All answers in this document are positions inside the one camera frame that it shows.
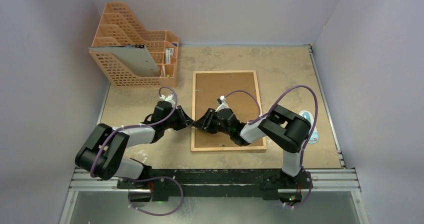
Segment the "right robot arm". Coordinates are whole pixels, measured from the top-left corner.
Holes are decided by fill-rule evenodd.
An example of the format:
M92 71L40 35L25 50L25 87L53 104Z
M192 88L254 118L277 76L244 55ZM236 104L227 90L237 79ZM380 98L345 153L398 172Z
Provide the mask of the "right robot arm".
M244 123L237 119L231 108L222 104L216 110L209 108L193 126L210 134L224 133L238 146L248 146L263 137L270 138L283 150L281 182L286 187L293 187L301 179L305 144L309 142L315 124L280 105L255 123Z

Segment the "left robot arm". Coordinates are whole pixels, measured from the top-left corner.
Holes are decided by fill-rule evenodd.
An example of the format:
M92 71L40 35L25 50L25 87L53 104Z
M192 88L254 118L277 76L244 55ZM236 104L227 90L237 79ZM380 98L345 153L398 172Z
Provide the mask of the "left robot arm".
M125 158L128 147L152 144L164 136L168 129L179 131L193 124L182 106L169 101L158 101L153 113L138 125L111 127L98 124L75 156L75 165L88 171L91 177L109 180L112 177L129 179L136 188L149 183L143 163Z

